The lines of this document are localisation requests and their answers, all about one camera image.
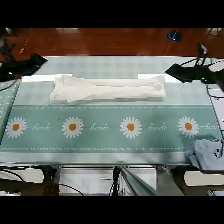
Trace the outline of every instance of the daisy print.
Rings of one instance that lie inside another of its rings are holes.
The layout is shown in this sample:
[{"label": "daisy print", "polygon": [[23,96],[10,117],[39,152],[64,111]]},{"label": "daisy print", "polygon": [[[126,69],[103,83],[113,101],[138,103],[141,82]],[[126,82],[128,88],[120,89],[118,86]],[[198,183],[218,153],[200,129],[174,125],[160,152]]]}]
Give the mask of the daisy print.
[{"label": "daisy print", "polygon": [[199,133],[199,127],[194,118],[186,116],[182,117],[181,119],[179,119],[177,127],[179,128],[178,130],[182,132],[182,135],[189,138],[194,137]]},{"label": "daisy print", "polygon": [[78,117],[69,117],[63,122],[62,131],[66,138],[71,139],[82,134],[83,126],[83,121]]},{"label": "daisy print", "polygon": [[120,127],[120,131],[123,132],[123,135],[130,139],[139,136],[142,130],[140,121],[134,117],[126,117],[126,119],[123,119]]},{"label": "daisy print", "polygon": [[26,129],[27,125],[25,119],[14,117],[14,119],[11,119],[11,121],[8,122],[5,131],[8,138],[17,138],[22,135],[23,131]]}]

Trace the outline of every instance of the gray cloth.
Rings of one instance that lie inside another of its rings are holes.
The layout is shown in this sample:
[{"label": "gray cloth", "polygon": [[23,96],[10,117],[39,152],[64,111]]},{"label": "gray cloth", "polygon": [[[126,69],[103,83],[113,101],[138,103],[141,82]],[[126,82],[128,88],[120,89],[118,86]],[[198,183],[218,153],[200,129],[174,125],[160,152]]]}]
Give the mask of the gray cloth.
[{"label": "gray cloth", "polygon": [[222,141],[196,140],[185,153],[193,166],[202,170],[224,170]]}]

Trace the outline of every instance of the white cloth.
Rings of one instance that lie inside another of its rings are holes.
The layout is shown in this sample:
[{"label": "white cloth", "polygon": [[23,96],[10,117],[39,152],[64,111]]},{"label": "white cloth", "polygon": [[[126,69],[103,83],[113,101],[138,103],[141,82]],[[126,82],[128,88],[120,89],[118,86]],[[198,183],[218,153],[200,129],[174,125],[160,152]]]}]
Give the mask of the white cloth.
[{"label": "white cloth", "polygon": [[143,99],[166,96],[163,75],[148,79],[84,79],[63,75],[55,79],[50,100]]},{"label": "white cloth", "polygon": [[224,156],[221,140],[196,140],[186,152],[193,166],[202,170],[224,170]]}]

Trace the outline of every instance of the blue object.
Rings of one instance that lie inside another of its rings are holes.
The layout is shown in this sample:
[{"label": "blue object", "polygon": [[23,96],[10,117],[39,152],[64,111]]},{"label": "blue object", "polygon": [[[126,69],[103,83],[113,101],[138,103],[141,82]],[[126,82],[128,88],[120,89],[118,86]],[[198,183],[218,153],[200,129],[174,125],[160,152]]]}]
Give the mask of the blue object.
[{"label": "blue object", "polygon": [[168,37],[170,40],[173,40],[173,41],[180,41],[180,40],[181,40],[181,33],[172,31],[172,32],[169,32],[169,33],[167,34],[167,37]]}]

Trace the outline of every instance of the folded cloth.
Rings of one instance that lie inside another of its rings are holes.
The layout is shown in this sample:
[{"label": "folded cloth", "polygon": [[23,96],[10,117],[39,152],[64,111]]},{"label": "folded cloth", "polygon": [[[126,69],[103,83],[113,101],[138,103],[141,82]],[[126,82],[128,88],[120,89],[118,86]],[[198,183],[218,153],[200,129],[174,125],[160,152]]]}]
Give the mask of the folded cloth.
[{"label": "folded cloth", "polygon": [[221,140],[196,140],[186,152],[193,166],[202,170],[224,170],[223,144]]},{"label": "folded cloth", "polygon": [[50,100],[110,100],[165,97],[163,75],[147,79],[84,79],[63,75],[55,79]]}]

